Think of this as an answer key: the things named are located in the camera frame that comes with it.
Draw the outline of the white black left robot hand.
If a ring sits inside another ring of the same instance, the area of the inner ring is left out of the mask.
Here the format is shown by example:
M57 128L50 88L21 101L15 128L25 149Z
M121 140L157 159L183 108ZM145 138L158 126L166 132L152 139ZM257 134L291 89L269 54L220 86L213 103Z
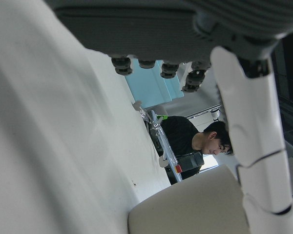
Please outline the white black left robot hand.
M293 33L293 0L49 0L86 48L109 55L117 73L130 59L162 77L182 62L210 62L239 162L253 234L293 234L293 197L271 53Z

